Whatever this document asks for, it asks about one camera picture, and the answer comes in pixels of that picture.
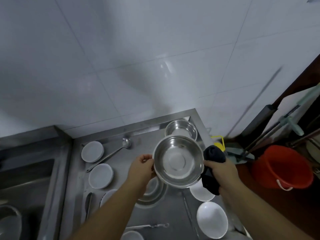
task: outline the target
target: black cloth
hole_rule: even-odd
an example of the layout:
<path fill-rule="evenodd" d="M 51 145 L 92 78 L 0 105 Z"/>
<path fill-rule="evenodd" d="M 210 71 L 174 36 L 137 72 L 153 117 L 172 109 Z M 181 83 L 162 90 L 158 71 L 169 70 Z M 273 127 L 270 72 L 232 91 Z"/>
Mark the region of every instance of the black cloth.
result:
<path fill-rule="evenodd" d="M 204 152 L 203 156 L 205 160 L 208 161 L 214 161 L 218 163 L 224 163 L 226 161 L 226 155 L 215 145 L 211 145 L 207 147 Z M 214 195 L 220 195 L 219 194 L 219 183 L 212 174 L 212 170 L 209 167 L 204 167 L 204 171 L 201 174 L 202 178 L 202 185 L 204 188 L 209 190 Z"/>

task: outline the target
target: white dish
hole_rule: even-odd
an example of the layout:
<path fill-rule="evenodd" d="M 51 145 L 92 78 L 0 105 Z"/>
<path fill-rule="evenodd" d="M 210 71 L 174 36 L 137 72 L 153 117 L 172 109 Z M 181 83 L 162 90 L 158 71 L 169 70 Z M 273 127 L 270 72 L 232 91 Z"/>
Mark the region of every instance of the white dish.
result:
<path fill-rule="evenodd" d="M 136 231 L 128 231 L 122 235 L 120 240 L 144 240 L 143 236 Z"/>
<path fill-rule="evenodd" d="M 102 157 L 103 153 L 103 145 L 98 141 L 92 141 L 84 146 L 81 157 L 85 162 L 94 163 Z"/>
<path fill-rule="evenodd" d="M 195 185 L 190 187 L 190 192 L 194 198 L 199 201 L 207 202 L 214 198 L 214 194 L 210 193 L 209 190 L 203 187 L 202 180 L 199 180 Z"/>
<path fill-rule="evenodd" d="M 228 218 L 221 206 L 214 202 L 202 203 L 197 211 L 199 228 L 206 236 L 222 238 L 228 230 Z"/>
<path fill-rule="evenodd" d="M 107 187 L 113 178 L 113 170 L 109 164 L 98 164 L 89 174 L 89 184 L 94 189 Z"/>
<path fill-rule="evenodd" d="M 109 190 L 108 192 L 106 192 L 104 194 L 104 196 L 102 197 L 101 201 L 100 201 L 100 207 L 106 203 L 108 201 L 108 199 L 110 199 L 110 197 L 116 192 L 117 190 L 116 189 L 112 189 L 112 190 Z"/>

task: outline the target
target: hand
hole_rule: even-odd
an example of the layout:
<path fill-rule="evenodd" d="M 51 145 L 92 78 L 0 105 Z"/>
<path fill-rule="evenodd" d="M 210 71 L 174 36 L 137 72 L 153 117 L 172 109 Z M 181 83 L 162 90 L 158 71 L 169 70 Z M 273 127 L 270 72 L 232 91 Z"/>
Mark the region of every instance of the hand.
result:
<path fill-rule="evenodd" d="M 238 170 L 229 158 L 226 158 L 226 161 L 224 163 L 205 160 L 204 165 L 212 169 L 214 177 L 221 186 L 219 188 L 219 192 L 221 188 L 228 191 L 233 187 L 237 187 L 239 183 L 242 184 L 238 176 Z"/>
<path fill-rule="evenodd" d="M 153 164 L 152 154 L 142 154 L 130 166 L 126 183 L 138 190 L 139 197 L 146 192 L 150 179 L 156 176 Z"/>

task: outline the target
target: red bucket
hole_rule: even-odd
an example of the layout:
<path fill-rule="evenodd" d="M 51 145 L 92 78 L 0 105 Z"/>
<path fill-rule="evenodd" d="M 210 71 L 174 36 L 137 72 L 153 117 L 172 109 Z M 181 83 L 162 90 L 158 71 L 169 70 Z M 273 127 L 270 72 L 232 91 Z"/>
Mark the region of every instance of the red bucket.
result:
<path fill-rule="evenodd" d="M 280 145 L 269 146 L 253 163 L 251 174 L 263 187 L 286 191 L 307 188 L 313 181 L 307 159 L 295 150 Z"/>

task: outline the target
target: yellow clip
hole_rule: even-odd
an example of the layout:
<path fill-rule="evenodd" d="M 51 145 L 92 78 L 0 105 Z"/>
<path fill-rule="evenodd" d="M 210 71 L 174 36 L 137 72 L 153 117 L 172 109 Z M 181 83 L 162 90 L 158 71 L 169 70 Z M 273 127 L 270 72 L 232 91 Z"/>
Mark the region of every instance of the yellow clip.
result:
<path fill-rule="evenodd" d="M 214 137 L 221 137 L 222 138 L 222 144 L 219 142 L 215 142 L 214 145 L 224 152 L 226 150 L 226 148 L 224 146 L 223 136 L 212 136 L 211 138 L 214 138 Z"/>

